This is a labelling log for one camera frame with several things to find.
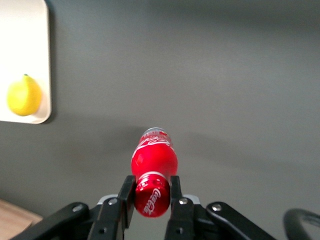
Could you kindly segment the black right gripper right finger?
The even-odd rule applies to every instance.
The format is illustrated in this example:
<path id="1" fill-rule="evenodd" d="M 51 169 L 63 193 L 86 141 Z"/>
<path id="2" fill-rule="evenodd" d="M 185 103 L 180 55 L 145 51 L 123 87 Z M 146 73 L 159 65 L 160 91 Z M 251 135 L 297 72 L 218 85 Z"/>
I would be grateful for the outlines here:
<path id="1" fill-rule="evenodd" d="M 170 177 L 170 218 L 167 222 L 166 240 L 199 240 L 196 229 L 195 206 L 200 199 L 193 194 L 182 194 L 180 177 Z"/>

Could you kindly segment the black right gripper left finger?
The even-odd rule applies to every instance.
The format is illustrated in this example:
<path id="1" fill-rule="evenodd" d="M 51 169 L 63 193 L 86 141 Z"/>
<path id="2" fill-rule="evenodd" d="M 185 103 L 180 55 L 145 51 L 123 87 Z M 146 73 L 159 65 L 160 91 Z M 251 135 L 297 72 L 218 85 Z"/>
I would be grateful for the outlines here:
<path id="1" fill-rule="evenodd" d="M 98 216 L 93 222 L 88 238 L 90 240 L 123 240 L 134 212 L 136 178 L 125 178 L 117 196 L 103 201 Z"/>

